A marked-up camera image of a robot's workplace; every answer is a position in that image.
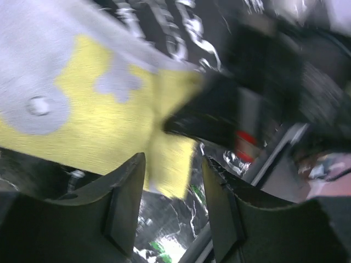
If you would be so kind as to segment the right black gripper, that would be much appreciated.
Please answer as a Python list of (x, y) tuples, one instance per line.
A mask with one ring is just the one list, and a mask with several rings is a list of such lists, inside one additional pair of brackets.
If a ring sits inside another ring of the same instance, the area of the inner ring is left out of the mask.
[(273, 124), (307, 124), (350, 140), (350, 37), (282, 18), (242, 16), (229, 41), (230, 77), (215, 74), (163, 129), (227, 149), (258, 147)]

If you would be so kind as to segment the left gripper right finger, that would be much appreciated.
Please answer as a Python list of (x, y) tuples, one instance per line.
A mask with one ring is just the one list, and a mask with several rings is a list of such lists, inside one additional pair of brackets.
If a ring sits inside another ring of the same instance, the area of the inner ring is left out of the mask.
[(292, 203), (202, 162), (216, 262), (350, 262), (350, 198)]

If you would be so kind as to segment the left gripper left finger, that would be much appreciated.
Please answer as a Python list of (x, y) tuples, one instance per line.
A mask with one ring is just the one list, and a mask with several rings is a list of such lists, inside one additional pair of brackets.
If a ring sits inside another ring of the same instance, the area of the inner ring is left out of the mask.
[(59, 199), (1, 192), (1, 262), (129, 262), (145, 155)]

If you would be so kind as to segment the grey yellow frog towel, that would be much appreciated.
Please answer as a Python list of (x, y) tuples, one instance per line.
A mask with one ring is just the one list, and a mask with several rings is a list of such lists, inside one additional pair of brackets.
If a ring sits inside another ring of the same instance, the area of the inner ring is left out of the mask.
[(87, 1), (1, 1), (1, 146), (105, 175), (146, 155), (144, 188), (185, 198), (195, 141), (163, 123), (200, 90)]

